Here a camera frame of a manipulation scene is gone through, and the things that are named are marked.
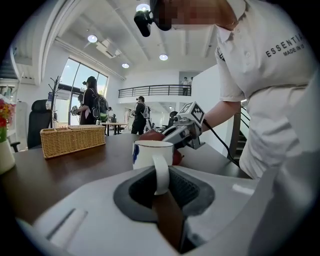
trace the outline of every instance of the black plastic part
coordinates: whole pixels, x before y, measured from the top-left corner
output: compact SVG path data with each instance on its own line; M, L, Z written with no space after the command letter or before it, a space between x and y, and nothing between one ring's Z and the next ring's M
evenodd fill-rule
M213 188L178 169L169 167L169 190L182 210L184 219L202 214L214 201ZM123 183L114 191L113 200L120 211L133 221L157 223L152 211L152 200L157 189L155 167L143 171Z

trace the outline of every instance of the coat rack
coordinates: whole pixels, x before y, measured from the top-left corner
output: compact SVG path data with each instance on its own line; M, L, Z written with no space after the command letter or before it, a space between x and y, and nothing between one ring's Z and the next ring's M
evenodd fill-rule
M53 127L53 118L55 116L55 111L54 111L54 106L55 106L55 98L57 96L57 92L61 90L61 88L59 89L59 83L60 83L60 76L57 76L56 80L53 80L51 77L50 79L53 81L54 86L53 88L51 87L51 85L48 83L48 85L50 86L51 90L52 90L52 99L51 99L51 113L53 113L51 120L50 120L50 128Z

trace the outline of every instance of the glass window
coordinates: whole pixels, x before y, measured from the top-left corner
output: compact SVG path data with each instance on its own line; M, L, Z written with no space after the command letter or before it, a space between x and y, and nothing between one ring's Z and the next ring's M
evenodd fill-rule
M83 83L83 81L86 82L88 77L91 77L91 76L97 78L98 72L94 71L93 69L91 69L85 65L80 64L78 72L76 73L76 76L75 76L73 87L84 89L84 90L87 89L87 87L85 85L83 85L82 83Z
M69 58L64 66L60 83L67 86L72 86L79 65L80 65L79 62L76 62Z
M105 96L106 85L107 85L108 77L103 74L99 74L98 80L96 82L98 94Z

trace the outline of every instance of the wooden table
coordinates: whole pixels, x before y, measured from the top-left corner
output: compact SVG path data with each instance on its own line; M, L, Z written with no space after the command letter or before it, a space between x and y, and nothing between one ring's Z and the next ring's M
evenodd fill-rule
M42 148L15 153L15 167L0 176L13 213L32 224L82 185L132 170L132 145L138 138L135 134L106 136L105 145L47 160ZM203 171L208 173L234 177L245 174L215 150L207 162L212 168Z
M113 126L114 135L116 135L116 127L118 127L118 134L120 134L120 126L127 126L128 124L124 122L102 122L101 125L105 126L104 134L109 136L109 126Z

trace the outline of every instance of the ceiling light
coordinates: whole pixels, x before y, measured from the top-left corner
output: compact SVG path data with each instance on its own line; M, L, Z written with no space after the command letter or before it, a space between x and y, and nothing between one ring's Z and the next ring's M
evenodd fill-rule
M150 11L150 6L148 4L145 4L145 3L142 3L142 4L139 4L136 9L135 9L137 12L138 11Z
M95 43L96 41L98 41L98 38L94 34L91 34L88 36L88 41L90 43Z
M161 55L159 56L159 59L162 60L162 61L166 61L166 60L168 59L168 55L166 55L166 54L161 54Z

